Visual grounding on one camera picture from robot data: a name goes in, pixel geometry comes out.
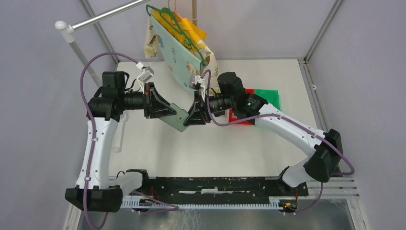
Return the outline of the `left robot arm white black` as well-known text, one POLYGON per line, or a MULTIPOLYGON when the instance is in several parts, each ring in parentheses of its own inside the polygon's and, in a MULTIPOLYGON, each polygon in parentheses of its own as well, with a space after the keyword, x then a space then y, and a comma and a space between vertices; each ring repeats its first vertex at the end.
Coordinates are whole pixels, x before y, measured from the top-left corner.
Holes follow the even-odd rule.
POLYGON ((144 84, 143 92, 126 89, 124 71, 105 71, 102 86, 86 103, 89 111, 88 139, 82 170, 73 188, 65 191, 65 199, 80 210, 117 212, 123 197, 133 190, 145 195, 150 181, 145 170, 128 170, 122 178, 109 180, 109 161, 114 135, 121 115, 128 110, 143 110, 148 119, 176 115, 152 82, 144 84))

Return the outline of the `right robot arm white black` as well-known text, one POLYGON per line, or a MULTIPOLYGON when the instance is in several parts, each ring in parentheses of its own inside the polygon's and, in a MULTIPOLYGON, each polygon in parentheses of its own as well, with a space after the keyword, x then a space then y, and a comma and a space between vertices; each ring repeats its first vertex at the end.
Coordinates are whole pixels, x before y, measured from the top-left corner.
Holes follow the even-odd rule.
POLYGON ((265 98, 247 92, 234 72, 222 73, 217 81, 220 92, 210 96, 204 75, 191 75, 189 87, 194 91, 194 102, 183 121, 184 127, 205 125, 214 121, 214 114, 230 109, 237 117, 235 123, 249 122, 294 144, 307 158, 280 173, 276 188, 283 196, 290 195, 298 185, 312 179, 327 183, 335 174, 342 158, 339 132, 311 128, 287 116, 265 98))

